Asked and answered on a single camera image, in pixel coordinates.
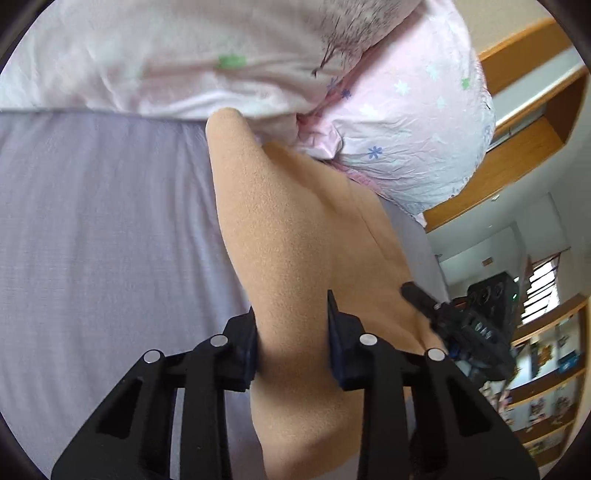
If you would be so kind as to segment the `tan fleece garment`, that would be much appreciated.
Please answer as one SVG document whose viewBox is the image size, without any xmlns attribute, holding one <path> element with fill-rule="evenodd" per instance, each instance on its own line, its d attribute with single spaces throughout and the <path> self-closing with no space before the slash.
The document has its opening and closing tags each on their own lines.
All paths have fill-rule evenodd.
<svg viewBox="0 0 591 480">
<path fill-rule="evenodd" d="M 270 479 L 349 479 L 363 396 L 329 368 L 328 301 L 401 351 L 441 346 L 407 303 L 412 278 L 368 188 L 280 143 L 259 144 L 235 109 L 206 125 L 221 235 L 256 315 L 250 409 Z"/>
</svg>

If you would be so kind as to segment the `wooden stair railing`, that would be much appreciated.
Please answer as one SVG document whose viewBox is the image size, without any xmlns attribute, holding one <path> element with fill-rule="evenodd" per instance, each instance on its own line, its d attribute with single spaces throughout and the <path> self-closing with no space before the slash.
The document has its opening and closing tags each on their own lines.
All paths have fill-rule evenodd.
<svg viewBox="0 0 591 480">
<path fill-rule="evenodd" d="M 560 304 L 558 273 L 561 254 L 557 253 L 533 265 L 525 290 L 521 323 L 529 324 Z"/>
</svg>

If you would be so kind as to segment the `lavender bed sheet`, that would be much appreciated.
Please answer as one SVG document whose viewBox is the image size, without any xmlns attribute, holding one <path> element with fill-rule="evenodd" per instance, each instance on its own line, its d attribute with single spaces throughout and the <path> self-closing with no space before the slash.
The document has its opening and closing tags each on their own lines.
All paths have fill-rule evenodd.
<svg viewBox="0 0 591 480">
<path fill-rule="evenodd" d="M 206 125 L 1 117 L 1 416 L 44 474 L 144 352 L 191 350 L 252 308 L 221 235 Z M 442 298 L 424 230 L 380 202 L 410 281 Z M 250 390 L 226 403 L 232 474 L 267 479 Z"/>
</svg>

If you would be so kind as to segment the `large pink floral pillow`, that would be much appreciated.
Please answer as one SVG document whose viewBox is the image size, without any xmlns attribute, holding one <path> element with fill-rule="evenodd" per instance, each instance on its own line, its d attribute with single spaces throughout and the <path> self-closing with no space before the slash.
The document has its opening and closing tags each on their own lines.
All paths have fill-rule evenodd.
<svg viewBox="0 0 591 480">
<path fill-rule="evenodd" d="M 414 1 L 55 1 L 1 73 L 5 110 L 204 120 L 291 139 Z"/>
</svg>

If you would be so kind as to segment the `wooden wall shelf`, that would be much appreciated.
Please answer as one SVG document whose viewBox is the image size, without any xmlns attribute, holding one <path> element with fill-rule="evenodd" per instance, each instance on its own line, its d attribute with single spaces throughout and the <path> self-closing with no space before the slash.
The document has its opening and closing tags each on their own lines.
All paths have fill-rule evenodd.
<svg viewBox="0 0 591 480">
<path fill-rule="evenodd" d="M 519 326 L 513 380 L 481 388 L 540 469 L 559 460 L 580 416 L 589 328 L 589 299 L 577 294 Z"/>
</svg>

